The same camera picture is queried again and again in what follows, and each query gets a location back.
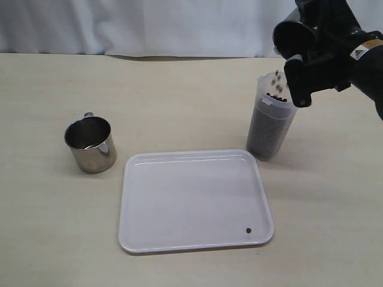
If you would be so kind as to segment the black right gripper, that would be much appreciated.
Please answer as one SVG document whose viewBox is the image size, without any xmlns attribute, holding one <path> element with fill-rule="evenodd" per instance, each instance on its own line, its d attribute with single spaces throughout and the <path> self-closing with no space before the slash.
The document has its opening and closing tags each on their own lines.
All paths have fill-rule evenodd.
<svg viewBox="0 0 383 287">
<path fill-rule="evenodd" d="M 317 91 L 350 86 L 345 76 L 346 52 L 351 30 L 361 27 L 347 1 L 296 1 L 296 7 L 318 5 L 315 42 L 307 62 L 300 55 L 286 60 L 284 72 L 294 106 L 311 106 L 311 95 Z"/>
</svg>

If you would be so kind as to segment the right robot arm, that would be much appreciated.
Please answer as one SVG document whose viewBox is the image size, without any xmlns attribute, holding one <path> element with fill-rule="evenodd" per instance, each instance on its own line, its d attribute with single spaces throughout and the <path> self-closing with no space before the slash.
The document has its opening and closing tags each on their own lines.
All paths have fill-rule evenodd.
<svg viewBox="0 0 383 287">
<path fill-rule="evenodd" d="M 284 66 L 293 104 L 311 106 L 315 92 L 355 86 L 382 115 L 382 33 L 364 31 L 347 1 L 296 1 L 300 21 L 314 33 Z"/>
</svg>

